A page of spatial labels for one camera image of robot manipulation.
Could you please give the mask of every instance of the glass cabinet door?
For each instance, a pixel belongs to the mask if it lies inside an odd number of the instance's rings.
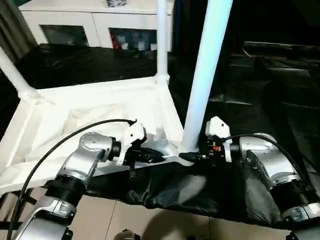
[[[91,13],[21,11],[38,44],[100,47]]]
[[[93,13],[101,47],[129,50],[157,49],[156,14]],[[172,16],[167,16],[167,50],[172,46]]]
[[[83,26],[40,25],[49,44],[89,46]]]
[[[157,49],[157,31],[148,29],[109,28],[114,49],[154,51]]]

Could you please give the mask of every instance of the white cabinet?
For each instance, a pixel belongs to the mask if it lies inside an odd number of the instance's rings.
[[[174,0],[167,0],[167,50],[172,46]],[[19,7],[38,44],[112,48],[112,37],[137,48],[156,44],[157,0],[127,0],[108,7],[107,0],[32,0]]]

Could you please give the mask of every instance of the tile floor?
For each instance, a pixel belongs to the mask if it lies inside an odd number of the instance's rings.
[[[32,196],[39,199],[44,194],[36,188]],[[10,194],[0,211],[0,220],[10,219],[17,197]],[[32,209],[27,204],[20,218],[23,221]],[[124,229],[140,235],[142,240],[285,240],[288,231],[247,225],[162,209],[146,209],[119,201],[84,196],[70,226],[73,240],[112,240]],[[0,240],[7,231],[0,230]]]

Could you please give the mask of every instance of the white metal frame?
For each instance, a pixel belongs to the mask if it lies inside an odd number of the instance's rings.
[[[82,26],[90,47],[100,47],[96,26],[90,12],[21,11],[36,42],[47,44],[41,25]]]
[[[30,170],[36,164],[35,162],[24,162],[13,165],[15,155],[18,154],[21,149],[28,148],[29,139],[26,139],[27,133],[32,133],[33,127],[37,126],[37,122],[33,121],[36,105],[35,100],[39,101],[41,97],[51,102],[59,101],[62,95],[69,97],[71,92],[79,96],[79,94],[76,94],[77,91],[85,93],[86,91],[91,91],[92,88],[94,91],[99,92],[109,88],[111,88],[111,91],[115,91],[121,89],[131,90],[146,86],[153,87],[161,103],[160,110],[165,118],[165,121],[163,121],[165,125],[164,130],[166,135],[168,135],[168,139],[173,140],[175,146],[179,145],[182,140],[179,151],[175,150],[175,154],[178,155],[179,152],[195,151],[232,1],[233,0],[208,0],[184,133],[182,133],[182,126],[167,86],[169,81],[167,72],[167,0],[158,0],[158,55],[157,74],[154,77],[35,90],[26,83],[12,62],[9,61],[8,56],[0,50],[0,68],[16,87],[18,95],[21,98],[20,104],[0,142],[1,159],[6,161],[5,164],[0,162],[0,169],[4,167],[4,171],[2,173],[0,172],[0,195],[19,190],[24,184]],[[96,95],[93,96],[89,101],[95,100]],[[56,162],[45,161],[31,179],[29,187],[41,186],[47,180],[53,179],[59,168],[60,166],[56,164]],[[98,167],[96,173],[99,175],[106,174],[108,173],[108,169],[110,168]]]

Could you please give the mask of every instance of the black fabric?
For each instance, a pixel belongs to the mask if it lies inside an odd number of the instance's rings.
[[[156,73],[152,54],[114,52],[92,47],[42,45],[28,54],[18,69],[35,88],[148,77]],[[184,123],[194,69],[175,60],[169,65],[170,91]],[[205,120],[219,116],[233,135],[273,135],[303,166],[307,156],[320,169],[319,66],[317,63],[233,57],[219,67]],[[0,75],[1,130],[18,103],[15,90]],[[320,189],[319,176],[310,178]],[[219,168],[169,163],[95,177],[87,194],[146,208],[163,208],[232,221],[286,228],[270,193],[256,174],[238,159]]]

